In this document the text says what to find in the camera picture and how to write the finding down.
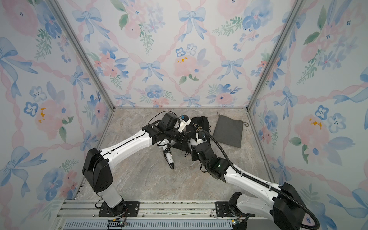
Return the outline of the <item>grey fabric drawstring pouch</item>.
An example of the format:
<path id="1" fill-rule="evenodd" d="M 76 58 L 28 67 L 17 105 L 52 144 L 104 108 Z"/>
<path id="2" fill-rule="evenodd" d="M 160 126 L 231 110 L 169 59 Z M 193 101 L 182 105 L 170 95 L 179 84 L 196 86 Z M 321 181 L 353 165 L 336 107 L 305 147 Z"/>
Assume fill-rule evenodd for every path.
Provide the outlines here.
<path id="1" fill-rule="evenodd" d="M 249 127 L 247 122 L 234 120 L 217 113 L 218 121 L 213 133 L 214 139 L 229 146 L 241 148 L 242 132 L 244 127 Z"/>

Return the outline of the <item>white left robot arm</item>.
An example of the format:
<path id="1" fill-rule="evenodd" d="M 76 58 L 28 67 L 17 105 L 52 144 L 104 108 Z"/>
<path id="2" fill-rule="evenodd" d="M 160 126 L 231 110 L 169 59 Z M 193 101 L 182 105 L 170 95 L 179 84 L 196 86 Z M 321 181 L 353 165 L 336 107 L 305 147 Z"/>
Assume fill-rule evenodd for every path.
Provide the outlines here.
<path id="1" fill-rule="evenodd" d="M 142 130 L 126 140 L 102 150 L 92 148 L 88 151 L 82 174 L 109 208 L 124 205 L 122 196 L 113 186 L 111 170 L 134 153 L 157 144 L 162 147 L 163 156 L 170 168 L 174 169 L 170 148 L 176 143 L 184 142 L 185 129 L 190 125 L 191 119 L 186 115 L 178 117 L 172 111 L 164 113 L 161 120 L 150 121 Z"/>

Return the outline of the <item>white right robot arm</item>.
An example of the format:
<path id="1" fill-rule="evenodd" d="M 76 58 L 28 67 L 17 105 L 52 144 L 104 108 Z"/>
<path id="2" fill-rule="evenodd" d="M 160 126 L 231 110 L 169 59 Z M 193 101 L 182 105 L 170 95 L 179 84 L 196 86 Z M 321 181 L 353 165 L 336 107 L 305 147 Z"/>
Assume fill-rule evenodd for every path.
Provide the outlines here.
<path id="1" fill-rule="evenodd" d="M 246 173 L 237 166 L 230 166 L 224 158 L 218 157 L 212 147 L 203 142 L 190 140 L 191 155 L 205 167 L 213 178 L 236 185 L 254 195 L 253 198 L 240 192 L 229 200 L 230 211 L 235 216 L 254 214 L 271 219 L 282 230 L 299 230 L 306 212 L 298 206 L 303 200 L 296 189 L 288 184 L 278 185 Z"/>

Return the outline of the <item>black pouch with gold logo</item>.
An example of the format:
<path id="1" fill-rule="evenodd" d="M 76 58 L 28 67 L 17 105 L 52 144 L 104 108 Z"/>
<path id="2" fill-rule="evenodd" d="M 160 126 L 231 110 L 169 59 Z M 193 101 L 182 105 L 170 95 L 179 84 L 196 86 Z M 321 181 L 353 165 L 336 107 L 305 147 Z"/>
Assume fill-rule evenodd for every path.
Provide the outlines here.
<path id="1" fill-rule="evenodd" d="M 188 126 L 185 131 L 180 133 L 179 139 L 174 141 L 173 148 L 191 153 L 197 145 L 196 130 L 194 126 Z"/>

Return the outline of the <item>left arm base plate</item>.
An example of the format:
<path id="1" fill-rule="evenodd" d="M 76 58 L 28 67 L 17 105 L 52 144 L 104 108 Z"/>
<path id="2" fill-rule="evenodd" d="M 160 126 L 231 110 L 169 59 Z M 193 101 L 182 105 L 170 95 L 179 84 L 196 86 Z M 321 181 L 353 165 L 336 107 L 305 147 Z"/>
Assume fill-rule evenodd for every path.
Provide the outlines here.
<path id="1" fill-rule="evenodd" d="M 99 217 L 137 217 L 140 209 L 139 201 L 122 201 L 110 208 L 104 201 L 100 207 Z"/>

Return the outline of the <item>white hair dryer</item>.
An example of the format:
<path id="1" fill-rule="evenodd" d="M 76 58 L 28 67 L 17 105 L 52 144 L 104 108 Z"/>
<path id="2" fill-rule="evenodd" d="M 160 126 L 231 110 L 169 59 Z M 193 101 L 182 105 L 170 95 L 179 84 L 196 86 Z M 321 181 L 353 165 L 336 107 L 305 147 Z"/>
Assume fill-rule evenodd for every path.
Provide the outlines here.
<path id="1" fill-rule="evenodd" d="M 169 144 L 163 147 L 163 154 L 164 154 L 165 160 L 168 163 L 169 167 L 173 170 L 174 160 L 173 160 L 172 153 L 171 153 L 171 146 Z"/>
<path id="2" fill-rule="evenodd" d="M 196 149 L 197 147 L 197 141 L 195 139 L 190 139 L 187 142 L 188 148 L 189 148 L 189 152 L 192 152 Z"/>

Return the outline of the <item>plain black drawstring pouch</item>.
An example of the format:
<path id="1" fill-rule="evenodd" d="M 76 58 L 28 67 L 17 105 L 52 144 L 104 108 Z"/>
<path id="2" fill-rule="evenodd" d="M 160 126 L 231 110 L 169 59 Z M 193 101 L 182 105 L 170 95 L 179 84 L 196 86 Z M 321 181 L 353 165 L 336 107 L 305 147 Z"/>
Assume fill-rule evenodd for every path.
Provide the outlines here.
<path id="1" fill-rule="evenodd" d="M 205 116 L 192 118 L 190 126 L 194 129 L 196 133 L 202 129 L 208 133 L 211 132 L 210 130 L 211 125 L 209 123 L 209 119 L 208 117 L 205 117 Z"/>

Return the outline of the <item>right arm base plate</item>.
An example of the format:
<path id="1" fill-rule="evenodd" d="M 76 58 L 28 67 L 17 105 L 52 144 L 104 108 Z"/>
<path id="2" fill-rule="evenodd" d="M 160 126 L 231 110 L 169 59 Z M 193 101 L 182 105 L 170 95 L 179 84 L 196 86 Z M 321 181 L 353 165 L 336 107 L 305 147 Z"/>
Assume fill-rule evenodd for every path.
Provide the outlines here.
<path id="1" fill-rule="evenodd" d="M 217 201 L 215 202 L 214 215 L 216 218 L 224 217 L 238 217 L 239 212 L 235 210 L 234 206 L 231 206 L 229 202 Z"/>

